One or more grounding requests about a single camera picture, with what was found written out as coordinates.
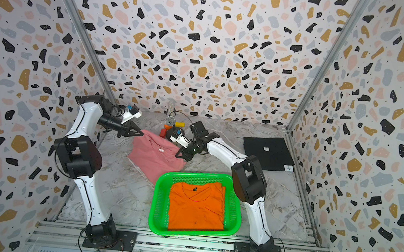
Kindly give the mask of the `orange t-shirt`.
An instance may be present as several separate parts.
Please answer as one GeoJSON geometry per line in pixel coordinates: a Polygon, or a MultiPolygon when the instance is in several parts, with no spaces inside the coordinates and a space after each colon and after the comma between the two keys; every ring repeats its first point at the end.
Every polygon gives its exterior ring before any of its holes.
{"type": "Polygon", "coordinates": [[[169,231],[223,231],[225,191],[221,183],[202,186],[188,183],[172,185],[169,193],[169,231]]]}

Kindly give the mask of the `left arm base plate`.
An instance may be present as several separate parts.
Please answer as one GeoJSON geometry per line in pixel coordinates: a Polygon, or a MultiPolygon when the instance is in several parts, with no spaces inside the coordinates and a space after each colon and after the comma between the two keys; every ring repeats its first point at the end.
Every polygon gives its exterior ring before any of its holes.
{"type": "Polygon", "coordinates": [[[98,238],[85,237],[81,241],[84,248],[106,249],[111,251],[132,252],[137,241],[138,233],[134,231],[116,232],[115,236],[106,236],[98,238]]]}

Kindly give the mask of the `black t-shirt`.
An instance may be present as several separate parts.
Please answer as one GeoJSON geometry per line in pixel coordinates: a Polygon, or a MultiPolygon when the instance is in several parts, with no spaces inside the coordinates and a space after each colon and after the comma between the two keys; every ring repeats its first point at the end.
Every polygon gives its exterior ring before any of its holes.
{"type": "Polygon", "coordinates": [[[282,137],[244,137],[243,145],[247,156],[256,156],[263,170],[293,172],[294,161],[282,137]]]}

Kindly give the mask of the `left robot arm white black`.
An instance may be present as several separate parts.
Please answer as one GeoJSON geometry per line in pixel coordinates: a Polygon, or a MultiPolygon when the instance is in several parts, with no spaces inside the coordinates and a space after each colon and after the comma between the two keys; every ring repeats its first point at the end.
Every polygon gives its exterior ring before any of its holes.
{"type": "Polygon", "coordinates": [[[90,135],[101,126],[106,132],[116,132],[118,138],[143,136],[132,121],[142,113],[135,105],[117,106],[102,95],[80,97],[78,105],[79,113],[70,131],[53,144],[55,161],[80,191],[87,216],[83,231],[86,242],[96,247],[112,247],[118,233],[97,184],[95,174],[101,170],[103,162],[90,135]]]}

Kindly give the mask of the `green plastic basket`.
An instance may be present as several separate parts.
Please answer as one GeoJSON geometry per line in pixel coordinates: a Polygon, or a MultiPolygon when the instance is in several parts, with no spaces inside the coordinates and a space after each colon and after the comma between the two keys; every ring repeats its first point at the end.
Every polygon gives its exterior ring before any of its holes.
{"type": "Polygon", "coordinates": [[[160,236],[232,236],[241,227],[232,178],[214,173],[166,173],[155,183],[149,228],[160,236]]]}

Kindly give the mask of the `pink t-shirt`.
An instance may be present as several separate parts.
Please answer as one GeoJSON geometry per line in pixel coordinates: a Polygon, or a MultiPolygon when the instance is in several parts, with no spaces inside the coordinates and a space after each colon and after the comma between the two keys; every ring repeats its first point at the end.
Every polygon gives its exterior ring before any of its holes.
{"type": "Polygon", "coordinates": [[[128,159],[139,168],[147,179],[155,185],[159,177],[166,173],[180,172],[185,160],[176,158],[179,148],[160,136],[143,130],[143,136],[133,140],[133,150],[128,159]]]}

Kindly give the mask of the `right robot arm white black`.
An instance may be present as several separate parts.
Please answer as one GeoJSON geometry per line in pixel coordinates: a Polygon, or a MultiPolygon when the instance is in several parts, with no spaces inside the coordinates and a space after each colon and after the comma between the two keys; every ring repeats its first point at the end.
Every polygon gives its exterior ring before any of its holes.
{"type": "Polygon", "coordinates": [[[235,194],[244,203],[250,224],[250,252],[274,252],[274,238],[265,216],[267,183],[259,160],[233,149],[216,133],[198,136],[194,141],[184,136],[172,136],[171,140],[180,145],[178,158],[190,161],[206,152],[231,170],[235,194]]]}

